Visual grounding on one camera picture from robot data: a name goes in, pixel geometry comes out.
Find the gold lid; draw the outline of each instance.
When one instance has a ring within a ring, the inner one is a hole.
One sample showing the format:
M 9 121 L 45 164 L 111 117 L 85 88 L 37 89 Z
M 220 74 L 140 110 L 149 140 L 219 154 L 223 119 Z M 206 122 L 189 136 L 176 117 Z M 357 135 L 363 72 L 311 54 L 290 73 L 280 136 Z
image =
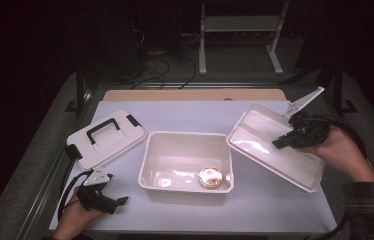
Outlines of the gold lid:
M 216 188 L 221 185 L 222 173 L 216 167 L 205 167 L 199 173 L 199 181 L 205 188 Z

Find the table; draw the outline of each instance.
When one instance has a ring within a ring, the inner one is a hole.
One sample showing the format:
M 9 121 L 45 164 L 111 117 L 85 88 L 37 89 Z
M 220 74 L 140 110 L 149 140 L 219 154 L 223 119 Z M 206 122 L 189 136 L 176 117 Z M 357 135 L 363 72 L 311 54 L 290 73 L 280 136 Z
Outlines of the table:
M 153 101 L 141 101 L 147 97 Z M 283 92 L 274 89 L 117 90 L 105 94 L 106 101 L 98 104 L 92 121 L 123 108 L 148 133 L 182 130 L 228 134 L 244 110 L 256 102 L 250 100 L 253 98 L 280 113 L 287 108 Z M 328 232 L 336 226 L 321 187 L 316 193 L 305 193 L 234 151 L 235 187 L 224 205 L 151 202 L 137 183 L 145 146 L 146 142 L 141 143 L 107 166 L 115 177 L 104 189 L 104 194 L 111 198 L 122 195 L 131 198 L 115 215 L 99 219 L 89 226 L 89 230 L 270 235 L 277 232 L 317 234 Z M 74 165 L 69 179 L 79 172 L 79 167 Z M 55 219 L 52 220 L 51 229 L 57 224 Z

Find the robotic hand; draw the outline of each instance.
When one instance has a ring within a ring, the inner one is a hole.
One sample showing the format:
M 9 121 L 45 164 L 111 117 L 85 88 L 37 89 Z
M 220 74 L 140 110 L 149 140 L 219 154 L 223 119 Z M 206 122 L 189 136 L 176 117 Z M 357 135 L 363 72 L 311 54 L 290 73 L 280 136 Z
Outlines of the robotic hand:
M 63 210 L 65 209 L 65 202 L 70 190 L 83 175 L 87 175 L 88 177 L 79 187 L 77 197 L 85 209 L 94 208 L 105 213 L 113 214 L 118 206 L 125 205 L 127 202 L 128 197 L 113 200 L 102 194 L 103 188 L 112 179 L 113 175 L 106 174 L 104 168 L 98 167 L 94 170 L 79 174 L 71 181 L 60 202 L 58 220 L 60 220 Z

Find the metal rack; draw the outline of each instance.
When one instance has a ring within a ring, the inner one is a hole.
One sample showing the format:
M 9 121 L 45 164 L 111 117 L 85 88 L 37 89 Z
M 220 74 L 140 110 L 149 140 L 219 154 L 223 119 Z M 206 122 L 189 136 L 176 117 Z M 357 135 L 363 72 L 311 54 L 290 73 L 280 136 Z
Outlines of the metal rack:
M 279 15 L 268 16 L 206 16 L 205 3 L 202 2 L 200 21 L 199 73 L 206 75 L 205 34 L 207 32 L 274 32 L 270 45 L 266 46 L 275 74 L 283 74 L 275 49 L 283 28 L 289 0 L 283 2 Z

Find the white table surface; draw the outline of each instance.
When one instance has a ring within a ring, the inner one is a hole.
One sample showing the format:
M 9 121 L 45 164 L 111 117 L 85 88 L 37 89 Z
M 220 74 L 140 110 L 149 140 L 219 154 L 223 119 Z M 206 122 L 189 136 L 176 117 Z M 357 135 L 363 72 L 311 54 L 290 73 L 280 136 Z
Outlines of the white table surface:
M 228 135 L 254 102 L 280 114 L 288 106 L 287 101 L 102 101 L 93 122 L 125 109 L 147 133 L 186 131 Z M 106 214 L 90 224 L 89 230 L 269 235 L 324 233 L 336 227 L 321 187 L 315 193 L 307 193 L 236 151 L 232 151 L 234 189 L 222 206 L 152 202 L 137 181 L 145 149 L 143 141 L 106 167 L 114 177 L 103 194 L 113 199 L 130 198 L 115 214 Z M 69 181 L 80 172 L 75 164 Z M 55 213 L 50 229 L 56 226 Z

